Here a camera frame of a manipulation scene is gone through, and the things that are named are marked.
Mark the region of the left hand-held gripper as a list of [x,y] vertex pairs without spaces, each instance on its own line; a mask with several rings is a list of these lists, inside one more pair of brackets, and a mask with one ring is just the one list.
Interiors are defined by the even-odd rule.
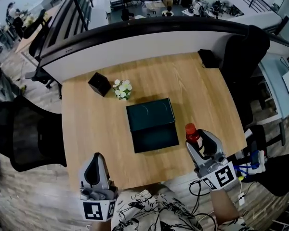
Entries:
[[86,221],[109,221],[114,214],[118,188],[110,175],[101,153],[87,159],[79,170],[79,209]]

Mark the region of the white potted flowers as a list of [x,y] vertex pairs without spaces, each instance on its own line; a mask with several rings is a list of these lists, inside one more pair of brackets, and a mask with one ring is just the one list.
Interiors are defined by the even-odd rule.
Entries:
[[115,96],[119,100],[127,101],[131,96],[132,85],[128,79],[127,80],[116,79],[114,81],[112,88],[114,90]]

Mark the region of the person's left forearm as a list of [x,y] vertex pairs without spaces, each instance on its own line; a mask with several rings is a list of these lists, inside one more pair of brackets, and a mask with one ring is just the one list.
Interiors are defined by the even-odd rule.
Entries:
[[90,231],[111,231],[111,220],[107,222],[93,222]]

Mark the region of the white partition with black rail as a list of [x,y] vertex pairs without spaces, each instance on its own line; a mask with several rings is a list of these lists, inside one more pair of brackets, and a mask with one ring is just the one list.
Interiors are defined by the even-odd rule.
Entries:
[[146,58],[200,49],[222,55],[228,37],[247,33],[247,25],[227,20],[188,16],[136,19],[46,45],[39,65],[63,83],[94,70]]

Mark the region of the red capped drink bottle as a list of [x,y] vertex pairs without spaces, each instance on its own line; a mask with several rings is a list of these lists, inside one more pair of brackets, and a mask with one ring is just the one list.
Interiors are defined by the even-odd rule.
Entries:
[[193,145],[198,151],[203,147],[203,139],[193,123],[185,126],[186,140]]

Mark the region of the black square pen holder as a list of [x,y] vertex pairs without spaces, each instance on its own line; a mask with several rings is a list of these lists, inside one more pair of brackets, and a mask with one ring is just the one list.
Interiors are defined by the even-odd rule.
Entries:
[[88,84],[96,93],[102,97],[105,97],[111,89],[111,84],[107,77],[101,75],[98,72],[94,73],[94,75],[88,81]]

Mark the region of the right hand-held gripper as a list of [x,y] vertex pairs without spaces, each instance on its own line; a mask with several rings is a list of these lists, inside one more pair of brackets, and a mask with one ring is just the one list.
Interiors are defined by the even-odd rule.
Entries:
[[198,130],[202,147],[185,142],[187,151],[195,165],[198,177],[211,191],[225,188],[237,180],[232,162],[225,157],[221,140],[204,129]]

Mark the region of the light wooden desk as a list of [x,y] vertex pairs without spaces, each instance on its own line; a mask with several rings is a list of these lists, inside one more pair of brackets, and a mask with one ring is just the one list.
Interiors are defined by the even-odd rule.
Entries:
[[56,13],[58,12],[60,8],[60,5],[56,5],[53,8],[47,10],[44,14],[43,20],[41,23],[37,24],[35,23],[37,19],[24,31],[23,38],[21,39],[17,49],[17,54],[22,54],[25,52],[25,49],[30,46],[31,42],[34,40],[34,38],[37,36],[39,31],[42,30],[43,26],[45,26],[45,23],[50,21],[51,17],[54,17]]

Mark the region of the black chair with belongings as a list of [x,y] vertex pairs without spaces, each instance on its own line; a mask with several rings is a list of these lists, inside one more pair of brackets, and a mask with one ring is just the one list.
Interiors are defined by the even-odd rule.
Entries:
[[253,125],[249,127],[245,131],[247,147],[242,150],[243,157],[256,150],[263,150],[266,157],[266,171],[247,178],[243,177],[241,173],[236,173],[238,176],[243,177],[243,182],[257,182],[273,195],[281,197],[289,192],[289,154],[270,157],[267,152],[267,147],[277,142],[281,142],[282,146],[285,145],[286,136],[282,122],[279,123],[279,130],[280,134],[267,141],[262,125]]

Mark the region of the person's patterned shorts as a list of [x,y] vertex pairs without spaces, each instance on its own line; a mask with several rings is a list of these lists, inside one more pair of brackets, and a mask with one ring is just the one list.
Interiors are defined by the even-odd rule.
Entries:
[[111,231],[203,231],[197,219],[168,187],[123,190],[117,198]]

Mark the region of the black mesh office chair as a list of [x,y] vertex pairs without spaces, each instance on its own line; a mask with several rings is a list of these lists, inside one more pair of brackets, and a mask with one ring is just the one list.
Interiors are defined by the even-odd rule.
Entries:
[[0,154],[18,172],[40,166],[67,166],[62,115],[44,110],[23,96],[0,103]]

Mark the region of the person's right forearm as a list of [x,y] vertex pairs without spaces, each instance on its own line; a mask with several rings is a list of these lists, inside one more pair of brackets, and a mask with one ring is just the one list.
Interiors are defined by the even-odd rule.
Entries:
[[224,189],[211,191],[210,198],[217,224],[219,226],[225,222],[230,222],[240,217],[237,208]]

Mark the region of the dark green box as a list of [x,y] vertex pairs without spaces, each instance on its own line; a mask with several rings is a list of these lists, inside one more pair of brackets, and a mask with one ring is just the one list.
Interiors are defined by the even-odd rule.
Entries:
[[130,105],[126,111],[136,154],[179,145],[169,98]]

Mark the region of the black high-back office chair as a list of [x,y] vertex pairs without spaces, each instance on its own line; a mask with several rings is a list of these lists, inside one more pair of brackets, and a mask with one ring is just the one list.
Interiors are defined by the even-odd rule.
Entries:
[[[40,14],[37,18],[37,21],[35,23],[39,24],[41,23],[44,17],[46,10],[43,9],[40,11]],[[41,51],[43,48],[43,44],[46,40],[46,37],[49,33],[49,23],[50,21],[45,23],[45,26],[43,26],[42,30],[39,31],[37,36],[34,38],[34,40],[31,42],[29,46],[29,54],[38,62],[40,63],[41,61]],[[51,89],[51,84],[53,82],[57,82],[53,77],[51,77],[43,68],[41,68],[39,65],[36,67],[36,70],[34,72],[28,72],[25,74],[25,79],[31,79],[32,81],[40,82],[45,85],[46,88]],[[62,85],[57,82],[59,91],[61,91]]]

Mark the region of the grey desk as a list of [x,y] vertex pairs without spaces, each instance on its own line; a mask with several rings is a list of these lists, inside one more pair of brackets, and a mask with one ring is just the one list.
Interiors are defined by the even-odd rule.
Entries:
[[289,71],[289,63],[282,56],[268,53],[260,61],[259,68],[272,94],[277,117],[287,118],[289,116],[289,93],[282,76]]

